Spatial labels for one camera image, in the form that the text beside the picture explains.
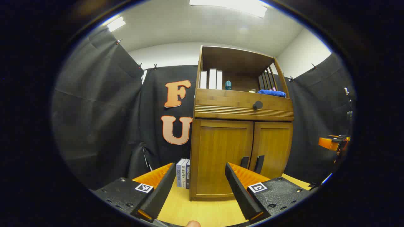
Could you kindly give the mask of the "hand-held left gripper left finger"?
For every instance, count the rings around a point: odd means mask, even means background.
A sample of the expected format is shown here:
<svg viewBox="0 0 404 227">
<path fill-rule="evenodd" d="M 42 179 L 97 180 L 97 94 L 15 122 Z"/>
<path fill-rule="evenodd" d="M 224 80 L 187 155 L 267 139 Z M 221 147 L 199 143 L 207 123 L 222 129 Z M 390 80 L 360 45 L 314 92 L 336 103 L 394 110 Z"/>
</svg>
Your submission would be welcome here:
<svg viewBox="0 0 404 227">
<path fill-rule="evenodd" d="M 152 223 L 175 179 L 176 165 L 169 163 L 134 179 L 120 177 L 92 193 L 115 209 Z"/>
</svg>

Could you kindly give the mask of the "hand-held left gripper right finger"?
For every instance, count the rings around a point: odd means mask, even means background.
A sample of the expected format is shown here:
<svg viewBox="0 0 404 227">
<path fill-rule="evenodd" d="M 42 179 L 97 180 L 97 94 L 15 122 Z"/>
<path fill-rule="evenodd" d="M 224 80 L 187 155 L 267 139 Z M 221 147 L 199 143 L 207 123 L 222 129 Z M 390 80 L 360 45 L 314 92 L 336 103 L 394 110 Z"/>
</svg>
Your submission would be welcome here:
<svg viewBox="0 0 404 227">
<path fill-rule="evenodd" d="M 313 194 L 312 190 L 284 177 L 269 179 L 229 162 L 225 165 L 225 176 L 242 214 L 250 223 L 274 218 Z"/>
</svg>

